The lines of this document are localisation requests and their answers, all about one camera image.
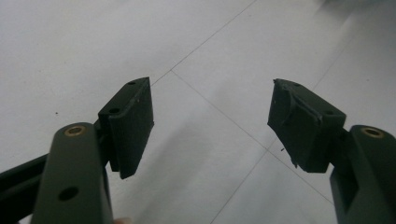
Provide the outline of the white table cover board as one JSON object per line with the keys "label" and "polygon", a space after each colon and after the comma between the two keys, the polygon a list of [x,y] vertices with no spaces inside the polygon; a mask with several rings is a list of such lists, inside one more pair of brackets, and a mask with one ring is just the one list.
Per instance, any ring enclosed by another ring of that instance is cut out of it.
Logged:
{"label": "white table cover board", "polygon": [[134,224],[337,224],[267,124],[274,82],[396,136],[396,0],[0,0],[0,173],[148,77],[154,128],[109,184]]}

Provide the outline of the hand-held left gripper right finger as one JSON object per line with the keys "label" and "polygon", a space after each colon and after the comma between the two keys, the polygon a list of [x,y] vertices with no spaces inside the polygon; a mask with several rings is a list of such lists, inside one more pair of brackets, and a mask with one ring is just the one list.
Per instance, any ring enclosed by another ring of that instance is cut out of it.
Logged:
{"label": "hand-held left gripper right finger", "polygon": [[268,117],[294,166],[330,177],[339,224],[396,224],[396,138],[354,125],[301,84],[277,78]]}

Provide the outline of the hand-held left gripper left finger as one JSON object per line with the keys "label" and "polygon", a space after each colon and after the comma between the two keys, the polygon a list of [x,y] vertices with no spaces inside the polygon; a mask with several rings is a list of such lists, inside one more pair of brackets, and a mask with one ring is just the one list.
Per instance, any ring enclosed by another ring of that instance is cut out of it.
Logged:
{"label": "hand-held left gripper left finger", "polygon": [[113,224],[106,167],[135,174],[153,128],[150,81],[126,83],[94,123],[78,122],[53,137],[31,224]]}

